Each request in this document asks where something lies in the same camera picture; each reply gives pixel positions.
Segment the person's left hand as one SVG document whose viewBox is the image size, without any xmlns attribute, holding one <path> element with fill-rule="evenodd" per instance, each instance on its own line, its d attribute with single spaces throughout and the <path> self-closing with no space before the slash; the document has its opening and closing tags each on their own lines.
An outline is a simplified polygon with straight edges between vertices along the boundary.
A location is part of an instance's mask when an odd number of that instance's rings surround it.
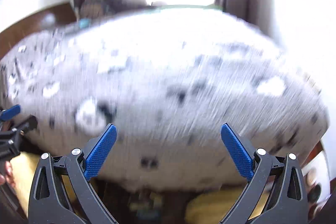
<svg viewBox="0 0 336 224">
<path fill-rule="evenodd" d="M 4 184 L 9 184 L 10 186 L 15 187 L 13 167 L 9 161 L 5 162 L 5 174 L 0 175 L 0 186 Z"/>
</svg>

